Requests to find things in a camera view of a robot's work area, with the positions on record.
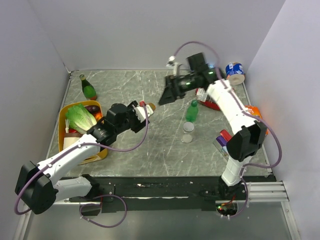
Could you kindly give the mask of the green plastic bottle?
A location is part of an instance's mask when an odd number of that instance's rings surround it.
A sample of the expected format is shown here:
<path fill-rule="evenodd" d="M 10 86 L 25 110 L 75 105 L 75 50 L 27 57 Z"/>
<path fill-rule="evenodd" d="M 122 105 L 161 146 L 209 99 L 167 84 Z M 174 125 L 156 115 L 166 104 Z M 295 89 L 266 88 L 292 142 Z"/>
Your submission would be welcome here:
<path fill-rule="evenodd" d="M 187 108 L 187 111 L 185 114 L 186 121 L 194 123 L 197 119 L 198 113 L 199 113 L 198 101 L 193 100 L 190 106 Z"/>

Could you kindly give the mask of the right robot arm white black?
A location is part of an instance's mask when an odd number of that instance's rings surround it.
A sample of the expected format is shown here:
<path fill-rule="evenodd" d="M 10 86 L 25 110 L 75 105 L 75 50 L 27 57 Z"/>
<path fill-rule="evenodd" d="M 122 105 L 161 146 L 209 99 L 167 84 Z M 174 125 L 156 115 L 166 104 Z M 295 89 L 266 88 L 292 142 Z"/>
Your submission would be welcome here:
<path fill-rule="evenodd" d="M 241 180 L 244 165 L 262 147 L 267 127 L 245 110 L 230 82 L 223 78 L 220 68 L 210 68 L 202 52 L 187 60 L 190 73 L 180 75 L 175 56 L 168 59 L 167 65 L 173 67 L 173 74 L 165 77 L 164 91 L 158 103 L 161 106 L 173 103 L 184 98 L 187 92 L 202 88 L 218 105 L 233 132 L 226 144 L 229 158 L 221 175 L 224 184 L 218 187 L 219 195 L 228 200 L 236 194 L 235 185 Z"/>

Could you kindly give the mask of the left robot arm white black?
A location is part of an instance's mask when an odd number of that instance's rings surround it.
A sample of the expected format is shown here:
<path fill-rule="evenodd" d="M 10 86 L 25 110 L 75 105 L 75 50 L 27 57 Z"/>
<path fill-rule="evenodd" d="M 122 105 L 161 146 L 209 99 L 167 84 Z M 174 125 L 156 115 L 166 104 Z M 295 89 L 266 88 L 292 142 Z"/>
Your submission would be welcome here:
<path fill-rule="evenodd" d="M 17 200 L 23 201 L 36 215 L 60 200 L 74 197 L 95 200 L 100 193 L 100 184 L 92 176 L 84 174 L 72 179 L 62 178 L 101 149 L 110 150 L 119 134 L 127 130 L 137 133 L 147 129 L 149 117 L 155 109 L 152 103 L 136 101 L 129 105 L 113 104 L 99 121 L 82 127 L 84 134 L 75 143 L 37 164 L 31 161 L 24 164 L 15 187 Z"/>

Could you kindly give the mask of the orange juice bottle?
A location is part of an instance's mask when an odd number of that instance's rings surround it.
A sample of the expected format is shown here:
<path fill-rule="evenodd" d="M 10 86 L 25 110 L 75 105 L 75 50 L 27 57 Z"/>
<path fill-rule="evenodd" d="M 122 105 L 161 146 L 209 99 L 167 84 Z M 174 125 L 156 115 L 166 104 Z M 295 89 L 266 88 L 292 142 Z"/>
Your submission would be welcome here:
<path fill-rule="evenodd" d="M 156 110 L 156 106 L 153 103 L 148 103 L 146 105 L 148 117 L 152 116 Z"/>

